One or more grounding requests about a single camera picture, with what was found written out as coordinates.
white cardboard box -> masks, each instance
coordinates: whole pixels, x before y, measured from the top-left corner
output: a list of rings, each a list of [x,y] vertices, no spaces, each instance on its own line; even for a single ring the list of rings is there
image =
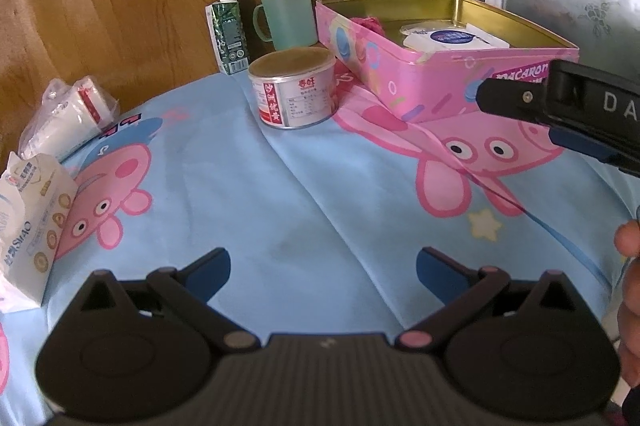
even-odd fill
[[[12,153],[0,177],[0,312],[42,304],[78,186],[52,156]]]

pink pig cartoon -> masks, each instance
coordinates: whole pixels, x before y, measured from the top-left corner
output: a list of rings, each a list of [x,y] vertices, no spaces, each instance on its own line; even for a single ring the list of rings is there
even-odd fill
[[[0,394],[9,380],[9,342],[0,325]]]
[[[335,121],[389,151],[418,159],[420,204],[431,215],[459,216],[471,204],[473,182],[507,216],[523,209],[500,177],[549,162],[562,153],[541,126],[471,112],[420,124],[394,117],[349,73],[338,74]]]
[[[113,249],[122,239],[118,210],[141,215],[151,206],[151,194],[139,189],[151,164],[146,144],[129,144],[107,153],[83,169],[78,194],[60,238],[56,259],[84,242],[94,231],[98,243]]]

cartoon star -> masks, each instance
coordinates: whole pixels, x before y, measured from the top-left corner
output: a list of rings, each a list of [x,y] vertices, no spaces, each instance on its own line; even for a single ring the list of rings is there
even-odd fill
[[[489,208],[485,208],[479,213],[469,213],[468,217],[471,222],[471,235],[474,238],[486,238],[491,242],[498,241],[498,229],[502,227],[502,223],[495,219]]]

human hand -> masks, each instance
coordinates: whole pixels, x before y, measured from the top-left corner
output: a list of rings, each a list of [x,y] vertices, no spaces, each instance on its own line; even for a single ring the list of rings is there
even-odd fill
[[[634,388],[640,384],[640,225],[637,220],[616,231],[614,244],[620,254],[634,260],[622,284],[623,303],[618,310],[622,378]]]

pink tin box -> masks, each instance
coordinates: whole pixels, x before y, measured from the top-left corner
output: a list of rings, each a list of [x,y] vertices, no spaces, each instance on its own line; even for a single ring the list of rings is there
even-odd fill
[[[540,82],[549,61],[578,60],[571,42],[476,0],[318,0],[316,16],[320,42],[407,122],[478,110],[476,90],[485,78]],[[381,21],[386,37],[350,20],[368,16]],[[402,47],[400,28],[425,20],[443,27],[470,23],[511,48],[425,54]]]

